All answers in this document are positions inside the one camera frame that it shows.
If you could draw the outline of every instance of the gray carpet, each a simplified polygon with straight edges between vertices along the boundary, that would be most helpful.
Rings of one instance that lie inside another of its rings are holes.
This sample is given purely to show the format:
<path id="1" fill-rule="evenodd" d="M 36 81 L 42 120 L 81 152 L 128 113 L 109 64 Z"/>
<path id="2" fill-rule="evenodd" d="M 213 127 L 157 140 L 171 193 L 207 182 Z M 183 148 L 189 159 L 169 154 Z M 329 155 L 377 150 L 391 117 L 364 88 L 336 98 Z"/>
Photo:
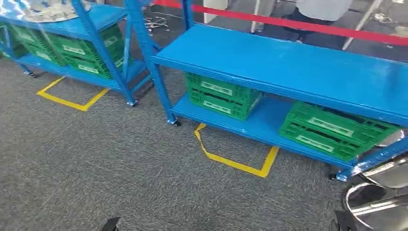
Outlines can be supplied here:
<path id="1" fill-rule="evenodd" d="M 158 29 L 168 43 L 180 33 Z M 110 91 L 88 112 L 36 95 L 57 76 L 24 76 L 0 60 L 0 227 L 5 231 L 97 231 L 124 218 L 124 231 L 328 230 L 348 185 L 328 168 L 281 150 L 259 178 L 209 160 L 181 118 L 167 125 L 154 90 L 128 108 Z M 165 69 L 172 100 L 184 93 L 181 72 Z M 65 79 L 50 93 L 84 103 L 101 89 Z M 207 149 L 259 168 L 269 147 L 214 128 Z"/>

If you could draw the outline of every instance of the shelf caster wheel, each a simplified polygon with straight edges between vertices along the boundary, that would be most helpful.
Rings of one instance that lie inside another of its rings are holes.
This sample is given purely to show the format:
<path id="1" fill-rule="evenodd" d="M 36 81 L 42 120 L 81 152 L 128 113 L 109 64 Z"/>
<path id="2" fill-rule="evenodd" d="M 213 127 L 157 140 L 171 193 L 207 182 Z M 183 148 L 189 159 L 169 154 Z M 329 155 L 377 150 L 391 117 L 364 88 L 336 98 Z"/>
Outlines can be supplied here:
<path id="1" fill-rule="evenodd" d="M 330 180 L 337 180 L 337 174 L 336 173 L 329 174 L 329 179 Z"/>
<path id="2" fill-rule="evenodd" d="M 180 126 L 181 126 L 181 123 L 178 122 L 178 121 L 176 121 L 176 122 L 174 122 L 173 126 L 175 126 L 175 127 L 180 127 Z"/>
<path id="3" fill-rule="evenodd" d="M 34 74 L 34 73 L 32 73 L 32 72 L 24 72 L 24 74 L 26 74 L 26 75 L 28 75 L 28 76 L 31 76 L 31 77 L 33 77 L 33 78 L 37 78 L 37 77 L 38 77 L 36 74 Z"/>
<path id="4" fill-rule="evenodd" d="M 135 102 L 126 102 L 126 104 L 127 104 L 129 107 L 134 107 L 135 105 L 138 104 L 138 101 L 135 101 Z"/>

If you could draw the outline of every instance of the shelf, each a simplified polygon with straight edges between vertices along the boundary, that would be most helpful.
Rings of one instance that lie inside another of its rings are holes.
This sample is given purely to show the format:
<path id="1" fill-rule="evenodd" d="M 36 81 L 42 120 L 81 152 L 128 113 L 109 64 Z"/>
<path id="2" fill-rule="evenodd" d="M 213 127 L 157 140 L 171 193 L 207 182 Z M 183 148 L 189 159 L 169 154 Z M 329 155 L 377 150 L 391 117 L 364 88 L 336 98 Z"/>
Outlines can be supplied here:
<path id="1" fill-rule="evenodd" d="M 408 64 L 204 25 L 151 60 L 408 127 Z"/>
<path id="2" fill-rule="evenodd" d="M 119 84 L 115 79 L 109 80 L 104 79 L 96 75 L 88 74 L 86 72 L 77 71 L 70 68 L 69 66 L 58 66 L 47 60 L 36 57 L 32 54 L 28 54 L 17 60 L 21 64 L 28 66 L 34 66 L 40 68 L 44 71 L 51 72 L 57 75 L 66 76 L 69 78 L 77 79 L 79 81 L 87 82 L 89 84 L 97 85 L 103 88 L 110 88 L 112 90 L 122 91 Z M 146 65 L 143 61 L 134 60 L 132 65 L 129 67 L 129 78 L 127 82 L 131 82 L 135 77 L 137 77 L 142 71 L 146 69 Z"/>
<path id="3" fill-rule="evenodd" d="M 0 7 L 0 21 L 72 38 L 91 40 L 79 17 L 56 23 L 32 23 L 23 19 L 24 13 L 16 10 L 17 6 L 15 1 L 4 0 Z M 92 4 L 88 15 L 96 29 L 102 31 L 122 19 L 126 15 L 126 10 L 110 5 Z"/>
<path id="4" fill-rule="evenodd" d="M 292 103 L 264 97 L 249 118 L 245 122 L 242 122 L 196 106 L 189 101 L 188 95 L 184 95 L 171 111 L 179 116 L 270 145 L 277 145 L 283 149 L 319 161 L 339 167 L 352 167 L 354 161 L 345 162 L 279 136 L 277 133 L 278 129 L 285 120 L 286 114 L 289 112 L 291 106 Z"/>

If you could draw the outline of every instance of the yellow floor tape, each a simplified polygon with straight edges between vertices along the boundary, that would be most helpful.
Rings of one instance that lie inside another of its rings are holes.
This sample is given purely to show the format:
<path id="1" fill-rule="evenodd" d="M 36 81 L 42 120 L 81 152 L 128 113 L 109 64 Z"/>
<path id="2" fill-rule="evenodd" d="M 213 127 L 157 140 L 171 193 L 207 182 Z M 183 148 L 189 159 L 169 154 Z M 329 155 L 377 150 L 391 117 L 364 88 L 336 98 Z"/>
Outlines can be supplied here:
<path id="1" fill-rule="evenodd" d="M 223 164 L 226 164 L 226 165 L 228 165 L 230 167 L 234 167 L 234 168 L 237 168 L 239 170 L 254 174 L 254 175 L 259 176 L 259 177 L 265 178 L 269 174 L 270 168 L 272 167 L 272 164 L 275 161 L 276 155 L 278 154 L 279 147 L 276 147 L 276 146 L 271 147 L 271 149 L 270 149 L 270 151 L 268 153 L 268 156 L 267 156 L 267 158 L 266 158 L 266 160 L 264 162 L 264 165 L 262 166 L 262 169 L 258 170 L 256 168 L 246 166 L 246 165 L 243 165 L 241 163 L 238 163 L 238 162 L 235 162 L 235 161 L 232 161 L 232 160 L 228 160 L 228 159 L 223 158 L 221 156 L 218 156 L 218 155 L 211 154 L 211 153 L 207 152 L 207 150 L 204 147 L 203 142 L 201 141 L 201 135 L 200 135 L 200 130 L 205 128 L 206 126 L 207 126 L 206 124 L 201 123 L 197 127 L 197 129 L 194 131 L 194 134 L 197 137 L 198 141 L 200 142 L 201 149 L 204 151 L 204 153 L 207 155 L 208 158 L 210 158 L 211 160 L 215 160 L 215 161 L 221 162 Z"/>
<path id="2" fill-rule="evenodd" d="M 64 100 L 61 98 L 58 98 L 56 96 L 50 95 L 48 93 L 46 93 L 46 91 L 48 89 L 50 89 L 51 87 L 53 87 L 54 85 L 56 85 L 58 82 L 60 82 L 63 78 L 65 77 L 61 77 L 59 79 L 57 79 L 56 81 L 52 82 L 51 84 L 49 84 L 48 86 L 46 86 L 44 89 L 40 90 L 39 92 L 37 92 L 37 95 L 42 96 L 48 100 L 63 104 L 65 106 L 68 107 L 73 107 L 75 109 L 78 109 L 80 111 L 87 111 L 94 103 L 96 103 L 98 101 L 98 99 L 100 99 L 104 94 L 106 94 L 109 89 L 105 88 L 103 89 L 101 92 L 99 92 L 96 96 L 94 96 L 88 103 L 86 103 L 85 105 L 81 105 L 81 104 L 77 104 L 77 103 L 73 103 L 70 102 L 68 100 Z"/>

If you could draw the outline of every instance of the red barrier rope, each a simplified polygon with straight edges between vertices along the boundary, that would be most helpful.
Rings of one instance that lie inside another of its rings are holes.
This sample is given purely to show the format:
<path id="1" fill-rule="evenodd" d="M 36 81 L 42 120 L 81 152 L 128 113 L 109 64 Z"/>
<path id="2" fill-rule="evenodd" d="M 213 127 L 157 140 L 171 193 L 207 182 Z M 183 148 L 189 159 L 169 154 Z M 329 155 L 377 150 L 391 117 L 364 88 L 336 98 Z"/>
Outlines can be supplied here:
<path id="1" fill-rule="evenodd" d="M 179 2 L 174 2 L 174 1 L 169 1 L 169 0 L 154 0 L 153 2 L 158 5 L 162 5 L 166 7 L 181 8 L 181 3 Z M 199 13 L 211 13 L 211 14 L 215 14 L 219 16 L 228 17 L 228 18 L 236 18 L 236 19 L 241 19 L 241 20 L 246 20 L 246 21 L 255 21 L 255 22 L 277 25 L 277 26 L 286 26 L 286 27 L 315 31 L 315 32 L 320 32 L 320 33 L 330 34 L 330 35 L 353 37 L 356 39 L 383 42 L 383 43 L 394 44 L 394 45 L 402 45 L 402 46 L 408 45 L 408 38 L 391 36 L 391 35 L 386 35 L 386 34 L 381 34 L 381 33 L 376 33 L 376 32 L 370 32 L 370 31 L 351 30 L 351 29 L 340 28 L 340 27 L 335 27 L 335 26 L 325 26 L 325 25 L 304 23 L 304 22 L 298 22 L 298 21 L 281 19 L 281 18 L 254 15 L 250 13 L 218 10 L 218 9 L 208 8 L 208 7 L 199 6 L 199 5 L 192 5 L 192 10 L 194 12 L 199 12 Z"/>

